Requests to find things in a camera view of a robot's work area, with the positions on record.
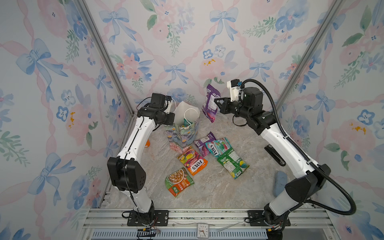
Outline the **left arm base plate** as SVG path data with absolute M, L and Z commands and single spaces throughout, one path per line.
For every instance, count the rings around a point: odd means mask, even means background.
M 148 213 L 138 213 L 134 210 L 127 216 L 128 227 L 166 227 L 169 221 L 168 210 L 153 210 Z

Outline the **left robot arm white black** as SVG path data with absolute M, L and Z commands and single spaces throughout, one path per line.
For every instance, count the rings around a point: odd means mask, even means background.
M 155 222 L 155 207 L 144 188 L 147 174 L 141 160 L 151 133 L 161 125 L 174 122 L 171 106 L 167 101 L 162 107 L 155 104 L 141 107 L 126 144 L 116 157 L 110 157 L 107 162 L 112 185 L 128 196 L 134 205 L 127 218 L 136 225 L 152 226 Z

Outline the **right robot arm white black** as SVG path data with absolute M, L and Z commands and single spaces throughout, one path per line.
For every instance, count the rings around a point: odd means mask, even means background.
M 323 187 L 331 170 L 327 165 L 320 166 L 311 159 L 288 136 L 275 111 L 263 109 L 263 92 L 258 88 L 233 87 L 230 97 L 215 99 L 214 102 L 222 114 L 245 119 L 246 124 L 269 143 L 295 176 L 260 214 L 255 217 L 249 215 L 245 219 L 250 225 L 268 226 L 268 237 L 280 240 L 289 222 L 289 214 L 310 201 L 310 197 Z

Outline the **purple Fox's candy packet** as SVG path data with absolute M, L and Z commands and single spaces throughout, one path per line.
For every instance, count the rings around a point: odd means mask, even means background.
M 219 99 L 221 97 L 221 94 L 211 84 L 207 85 L 206 90 L 207 90 L 207 94 L 206 94 L 205 102 L 202 106 L 202 111 L 204 115 L 210 120 L 210 122 L 214 123 L 216 120 L 216 114 L 218 111 L 218 106 L 215 103 L 215 99 Z

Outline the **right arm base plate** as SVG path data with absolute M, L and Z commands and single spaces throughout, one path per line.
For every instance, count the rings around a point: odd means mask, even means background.
M 278 217 L 276 220 L 269 220 L 264 213 L 264 210 L 248 210 L 248 216 L 244 219 L 244 221 L 252 227 L 280 228 L 282 226 L 291 226 L 289 218 L 285 218 L 284 215 Z

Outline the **floral paper gift bag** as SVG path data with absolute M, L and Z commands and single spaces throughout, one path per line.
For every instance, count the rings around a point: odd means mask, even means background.
M 174 123 L 165 126 L 166 136 L 170 143 L 170 148 L 178 153 L 183 153 L 196 139 L 200 110 L 186 102 L 180 102 L 175 110 Z

